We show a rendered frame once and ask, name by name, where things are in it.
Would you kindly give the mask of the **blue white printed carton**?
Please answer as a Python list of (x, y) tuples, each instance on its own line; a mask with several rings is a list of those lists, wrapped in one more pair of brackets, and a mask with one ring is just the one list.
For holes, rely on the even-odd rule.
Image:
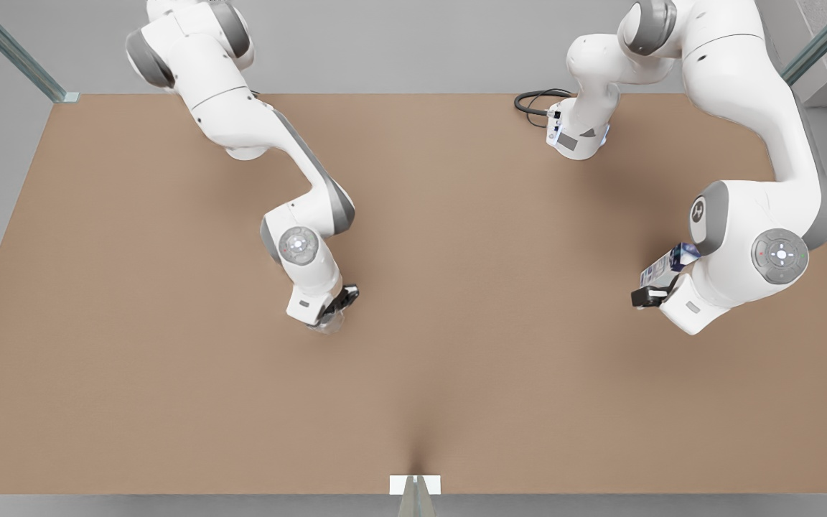
[(640, 274), (640, 287), (669, 287), (687, 265), (701, 256), (689, 243), (679, 243)]

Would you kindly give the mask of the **clear glass cup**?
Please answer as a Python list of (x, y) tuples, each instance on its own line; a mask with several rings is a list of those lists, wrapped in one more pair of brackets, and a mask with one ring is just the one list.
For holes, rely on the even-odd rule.
[(339, 331), (344, 321), (345, 316), (342, 311), (334, 311), (332, 313), (322, 315), (321, 319), (315, 326), (306, 325), (306, 327), (308, 327), (309, 330), (330, 335)]

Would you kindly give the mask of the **silver frame post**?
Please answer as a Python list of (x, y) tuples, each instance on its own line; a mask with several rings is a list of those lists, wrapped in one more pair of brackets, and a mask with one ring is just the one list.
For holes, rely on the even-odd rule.
[(0, 53), (53, 103), (76, 103), (79, 92), (66, 91), (0, 24)]
[(783, 68), (780, 73), (788, 85), (794, 86), (804, 73), (810, 70), (827, 53), (827, 22), (815, 33), (808, 44)]
[(398, 517), (436, 517), (432, 496), (441, 494), (441, 477), (390, 475), (388, 494), (401, 496)]

